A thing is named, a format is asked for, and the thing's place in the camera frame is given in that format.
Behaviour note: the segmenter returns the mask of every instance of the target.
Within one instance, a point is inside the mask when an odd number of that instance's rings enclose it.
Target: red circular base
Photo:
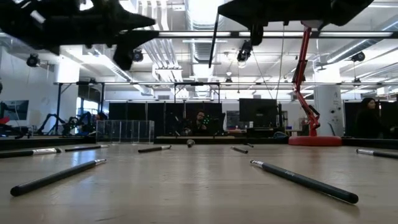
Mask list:
[[[338,136],[294,136],[289,138],[292,146],[341,146],[342,140]]]

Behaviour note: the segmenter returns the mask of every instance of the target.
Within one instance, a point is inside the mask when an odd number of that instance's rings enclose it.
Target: red robotic arm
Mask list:
[[[303,42],[302,42],[301,50],[300,50],[300,57],[298,59],[297,68],[294,73],[292,82],[293,82],[294,93],[296,94],[297,99],[299,100],[299,102],[300,102],[302,108],[304,109],[304,112],[308,118],[308,125],[310,128],[310,136],[316,136],[317,128],[320,127],[320,124],[318,122],[320,114],[316,111],[316,109],[313,106],[310,106],[307,104],[303,95],[300,92],[301,83],[303,81],[305,81],[304,71],[305,71],[305,67],[307,66],[307,60],[305,59],[305,57],[307,56],[307,49],[308,49],[308,43],[310,42],[311,31],[312,31],[312,28],[309,28],[309,27],[304,28]]]

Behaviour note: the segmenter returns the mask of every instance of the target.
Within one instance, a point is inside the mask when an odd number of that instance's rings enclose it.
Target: clear acrylic box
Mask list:
[[[154,121],[107,120],[97,121],[97,142],[153,143]]]

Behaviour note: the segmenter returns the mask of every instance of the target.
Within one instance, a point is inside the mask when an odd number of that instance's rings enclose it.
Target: table surface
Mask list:
[[[1,159],[0,223],[397,223],[398,161],[356,147],[109,148]],[[93,159],[108,162],[12,197],[10,189]],[[264,172],[268,162],[356,193],[350,205]]]

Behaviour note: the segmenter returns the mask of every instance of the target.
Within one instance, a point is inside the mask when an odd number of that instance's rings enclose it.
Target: white marker label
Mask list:
[[[293,173],[293,172],[290,172],[290,171],[285,171],[285,174],[287,174],[287,175],[291,175],[292,177],[294,177],[294,175],[295,175],[295,173]]]

